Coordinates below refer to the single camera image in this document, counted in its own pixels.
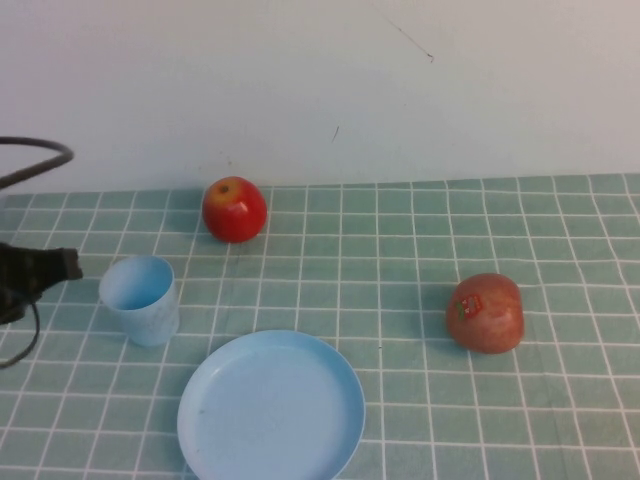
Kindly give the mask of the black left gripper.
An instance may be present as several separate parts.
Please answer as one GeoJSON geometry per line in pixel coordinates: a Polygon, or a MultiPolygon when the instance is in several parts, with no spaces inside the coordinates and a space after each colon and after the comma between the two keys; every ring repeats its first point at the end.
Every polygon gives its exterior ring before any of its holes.
{"type": "MultiPolygon", "coordinates": [[[[82,279],[84,274],[75,248],[47,251],[57,262],[47,273],[49,283],[82,279]]],[[[1,324],[6,325],[25,316],[26,308],[37,301],[43,291],[45,250],[20,248],[1,243],[1,324]]]]}

